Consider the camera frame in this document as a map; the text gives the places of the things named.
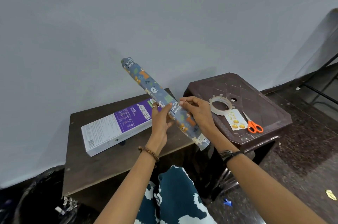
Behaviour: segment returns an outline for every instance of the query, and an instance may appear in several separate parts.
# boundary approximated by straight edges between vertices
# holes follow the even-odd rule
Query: person's left hand
[[[152,131],[146,147],[159,155],[167,143],[167,129],[173,125],[173,120],[168,115],[172,104],[169,103],[160,112],[157,109],[157,103],[154,103],[153,106],[155,107],[153,107],[151,114]]]

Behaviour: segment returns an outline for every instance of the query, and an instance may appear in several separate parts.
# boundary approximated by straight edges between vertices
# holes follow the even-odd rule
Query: person's right hand
[[[218,131],[212,119],[209,102],[197,97],[180,98],[180,105],[191,112],[204,136],[210,139]]]

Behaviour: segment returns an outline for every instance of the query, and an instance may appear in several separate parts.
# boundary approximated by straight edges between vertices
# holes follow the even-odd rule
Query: orange scissors handle
[[[264,130],[260,125],[248,120],[248,131],[251,133],[262,133]]]

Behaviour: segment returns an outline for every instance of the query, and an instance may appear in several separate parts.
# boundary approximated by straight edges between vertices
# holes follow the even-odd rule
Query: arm
[[[167,128],[172,125],[172,122],[167,123],[166,117],[170,108],[171,105],[167,105],[161,112],[157,107],[152,109],[152,133],[146,147],[157,155],[167,143]],[[142,151],[95,224],[134,223],[154,166],[155,159]]]
[[[218,152],[238,151],[215,126],[208,102],[196,97],[185,97],[181,98],[180,105],[192,113],[203,134]],[[230,159],[227,167],[265,222],[326,223],[245,155],[239,154]]]

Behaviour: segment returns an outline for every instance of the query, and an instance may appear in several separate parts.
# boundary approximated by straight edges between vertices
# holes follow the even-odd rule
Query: yellow paper scrap
[[[326,194],[327,194],[327,196],[328,196],[329,198],[331,198],[332,200],[337,201],[336,196],[333,194],[333,192],[332,192],[331,190],[325,190],[325,192],[326,192]]]

